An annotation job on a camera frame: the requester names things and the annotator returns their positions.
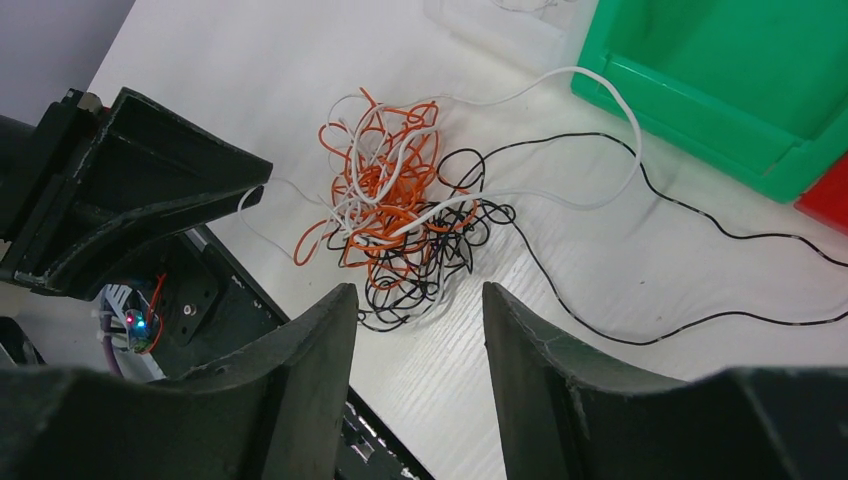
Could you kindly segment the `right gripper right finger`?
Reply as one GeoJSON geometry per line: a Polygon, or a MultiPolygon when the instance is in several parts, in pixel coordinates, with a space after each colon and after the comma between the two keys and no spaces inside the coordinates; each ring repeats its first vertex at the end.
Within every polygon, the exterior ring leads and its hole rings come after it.
{"type": "Polygon", "coordinates": [[[843,479],[847,372],[736,367],[685,382],[609,356],[496,283],[485,345],[511,479],[843,479]]]}

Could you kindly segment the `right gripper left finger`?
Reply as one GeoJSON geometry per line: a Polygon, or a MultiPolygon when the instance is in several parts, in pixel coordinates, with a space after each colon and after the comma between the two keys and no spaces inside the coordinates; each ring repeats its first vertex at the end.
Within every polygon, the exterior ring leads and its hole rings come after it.
{"type": "Polygon", "coordinates": [[[1,372],[5,479],[329,479],[358,299],[341,284],[295,320],[174,380],[81,368],[1,372]]]}

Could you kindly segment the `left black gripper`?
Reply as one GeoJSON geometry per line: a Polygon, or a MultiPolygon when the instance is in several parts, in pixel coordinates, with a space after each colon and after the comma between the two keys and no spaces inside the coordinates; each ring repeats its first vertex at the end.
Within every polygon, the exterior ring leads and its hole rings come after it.
{"type": "Polygon", "coordinates": [[[145,250],[256,203],[271,162],[128,87],[70,89],[36,125],[1,120],[1,262],[13,284],[92,299],[145,250]]]}

